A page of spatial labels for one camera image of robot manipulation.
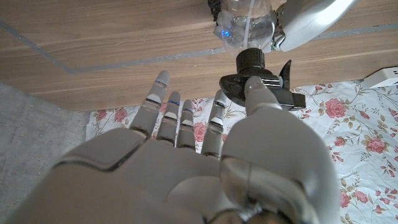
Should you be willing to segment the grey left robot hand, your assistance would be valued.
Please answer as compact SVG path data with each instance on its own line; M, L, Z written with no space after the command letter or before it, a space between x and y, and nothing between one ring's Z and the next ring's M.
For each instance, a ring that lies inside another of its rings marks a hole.
M287 0L276 10L272 49L288 52L314 39L343 17L356 0Z

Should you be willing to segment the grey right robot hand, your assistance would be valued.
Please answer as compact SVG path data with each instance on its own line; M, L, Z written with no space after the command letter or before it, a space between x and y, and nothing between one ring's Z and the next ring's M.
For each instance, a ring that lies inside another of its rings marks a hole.
M336 223L340 193L323 139L283 110L258 76L244 87L246 117L222 136L213 106L201 152L192 104L161 72L130 127L62 156L8 223Z

